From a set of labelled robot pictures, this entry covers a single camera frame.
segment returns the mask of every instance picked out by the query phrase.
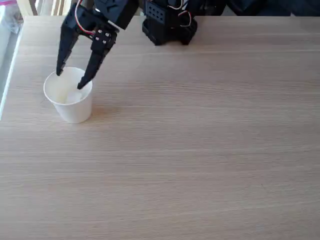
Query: red wire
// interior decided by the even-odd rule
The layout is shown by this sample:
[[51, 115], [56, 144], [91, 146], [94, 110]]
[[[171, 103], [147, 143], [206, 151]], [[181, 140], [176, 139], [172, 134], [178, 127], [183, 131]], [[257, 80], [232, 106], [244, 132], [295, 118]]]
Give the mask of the red wire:
[[190, 17], [189, 25], [180, 25], [181, 27], [189, 27], [189, 26], [191, 25], [192, 16], [191, 16], [191, 13], [190, 13], [189, 11], [184, 10], [184, 11], [180, 12], [180, 13], [178, 14], [178, 16], [181, 16], [182, 14], [185, 14], [185, 13], [188, 13], [188, 14], [189, 14], [189, 17]]
[[78, 20], [77, 10], [78, 10], [79, 5], [82, 3], [82, 1], [83, 1], [83, 0], [79, 0], [78, 3], [77, 3], [76, 6], [75, 6], [74, 17], [75, 17], [76, 24], [77, 24], [78, 27], [79, 27], [83, 32], [85, 32], [86, 34], [94, 35], [95, 32], [85, 30], [85, 29], [81, 26], [81, 24], [80, 24], [80, 22], [79, 22], [79, 20]]

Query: white paper cup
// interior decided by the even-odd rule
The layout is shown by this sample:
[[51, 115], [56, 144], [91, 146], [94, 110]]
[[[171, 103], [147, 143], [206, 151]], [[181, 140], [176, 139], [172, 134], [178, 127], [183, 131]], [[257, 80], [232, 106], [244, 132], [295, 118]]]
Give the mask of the white paper cup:
[[65, 67], [60, 76], [51, 73], [44, 82], [43, 91], [63, 120], [71, 124], [87, 120], [92, 111], [92, 81], [81, 89], [81, 99], [66, 103], [70, 92], [78, 91], [77, 85], [85, 71], [76, 67]]

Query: cup rim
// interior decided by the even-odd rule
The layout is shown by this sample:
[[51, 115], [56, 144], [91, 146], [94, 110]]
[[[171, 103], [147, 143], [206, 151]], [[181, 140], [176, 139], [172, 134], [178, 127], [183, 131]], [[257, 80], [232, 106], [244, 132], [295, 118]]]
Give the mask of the cup rim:
[[[64, 69], [77, 69], [77, 70], [81, 70], [83, 71], [83, 73], [85, 73], [85, 71], [81, 68], [78, 68], [78, 67], [74, 67], [74, 66], [67, 66], [65, 67]], [[43, 93], [45, 95], [45, 97], [54, 105], [59, 105], [59, 106], [72, 106], [72, 105], [75, 105], [75, 104], [79, 104], [81, 103], [82, 101], [84, 101], [92, 92], [92, 88], [93, 88], [93, 82], [92, 80], [90, 82], [88, 82], [87, 84], [90, 84], [90, 90], [88, 91], [88, 93], [85, 95], [85, 97], [83, 97], [80, 101], [77, 101], [77, 102], [73, 102], [73, 103], [59, 103], [59, 102], [56, 102], [56, 101], [53, 101], [50, 97], [48, 97], [47, 93], [46, 93], [46, 83], [47, 83], [47, 80], [53, 75], [53, 74], [56, 74], [56, 71], [52, 72], [44, 81], [44, 84], [43, 84]]]

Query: cable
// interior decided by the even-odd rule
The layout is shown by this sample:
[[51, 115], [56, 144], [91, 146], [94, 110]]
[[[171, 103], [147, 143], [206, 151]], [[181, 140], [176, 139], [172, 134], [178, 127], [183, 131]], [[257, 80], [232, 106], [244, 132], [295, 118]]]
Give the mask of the cable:
[[189, 0], [186, 0], [185, 3], [182, 5], [181, 8], [183, 8], [185, 5], [187, 5], [188, 2], [189, 2]]
[[181, 0], [180, 7], [174, 7], [174, 6], [170, 6], [170, 5], [168, 5], [168, 7], [169, 7], [169, 8], [172, 8], [172, 9], [174, 9], [174, 10], [179, 10], [179, 9], [181, 9], [181, 8], [183, 7], [183, 5], [184, 5], [184, 0]]
[[80, 22], [79, 22], [78, 15], [77, 15], [77, 11], [78, 11], [78, 7], [79, 7], [79, 5], [80, 5], [81, 3], [82, 3], [82, 0], [78, 0], [77, 4], [76, 4], [76, 6], [75, 6], [75, 10], [74, 10], [74, 16], [75, 16], [76, 24], [77, 24], [77, 25], [79, 26], [79, 28], [80, 28], [83, 32], [85, 32], [86, 34], [95, 35], [95, 32], [94, 32], [94, 31], [85, 30], [85, 29], [81, 26], [81, 24], [80, 24]]
[[191, 16], [190, 12], [188, 12], [187, 10], [184, 10], [184, 11], [180, 12], [178, 14], [178, 16], [180, 17], [182, 14], [185, 14], [185, 13], [189, 14], [189, 18], [190, 18], [189, 24], [188, 25], [180, 25], [180, 27], [189, 27], [191, 25], [192, 16]]

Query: wooden table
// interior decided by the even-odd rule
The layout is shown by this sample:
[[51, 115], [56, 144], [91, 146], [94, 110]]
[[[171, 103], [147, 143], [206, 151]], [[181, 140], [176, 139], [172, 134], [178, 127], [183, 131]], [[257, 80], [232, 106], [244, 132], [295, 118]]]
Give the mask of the wooden table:
[[63, 18], [26, 19], [0, 122], [1, 240], [320, 238], [320, 18], [197, 19], [189, 46], [153, 46], [134, 18], [82, 124], [43, 94]]

